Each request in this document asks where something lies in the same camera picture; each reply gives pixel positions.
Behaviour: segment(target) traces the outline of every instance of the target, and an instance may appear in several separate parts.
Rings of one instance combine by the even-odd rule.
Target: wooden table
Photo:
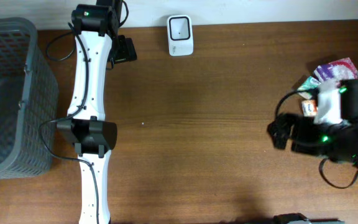
[[[273,148],[266,127],[278,100],[318,64],[350,57],[358,68],[358,21],[194,26],[194,54],[171,57],[165,27],[121,29],[138,60],[106,74],[104,105],[119,128],[108,175],[113,222],[217,223],[301,212],[358,223],[358,181],[327,185],[319,159]],[[39,46],[62,31],[39,32]],[[53,54],[70,51],[72,40]],[[48,61],[65,116],[75,56]],[[299,98],[283,110],[300,113]],[[76,156],[56,134],[55,151]],[[350,165],[327,164],[347,184]],[[0,180],[0,223],[77,223],[81,176],[54,161],[31,179]]]

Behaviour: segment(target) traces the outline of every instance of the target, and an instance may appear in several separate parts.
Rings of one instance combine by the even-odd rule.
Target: green light
[[[323,136],[323,138],[321,139],[322,142],[326,142],[329,140],[329,137],[328,136]]]
[[[347,90],[347,88],[344,86],[339,89],[339,93],[342,94],[342,93],[346,92],[346,90]]]

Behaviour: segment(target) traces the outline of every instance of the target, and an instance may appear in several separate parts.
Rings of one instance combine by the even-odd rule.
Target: plastic basket
[[[33,177],[52,158],[38,137],[40,123],[56,116],[58,85],[37,46],[37,30],[22,18],[0,19],[0,179]],[[43,135],[53,146],[55,127]]]

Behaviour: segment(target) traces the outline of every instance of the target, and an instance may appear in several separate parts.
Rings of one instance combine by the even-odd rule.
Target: white wall
[[[358,19],[358,0],[126,0],[126,27],[164,26],[167,15],[188,14],[194,25]],[[77,4],[96,0],[0,0],[0,17],[21,16],[38,29],[68,29]]]

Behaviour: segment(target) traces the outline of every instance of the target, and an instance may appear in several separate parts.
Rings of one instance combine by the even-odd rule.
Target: gray basket
[[[22,18],[0,19],[0,179],[48,171],[52,158],[38,137],[56,116],[58,85],[37,46],[37,30]],[[44,127],[52,148],[55,127]]]

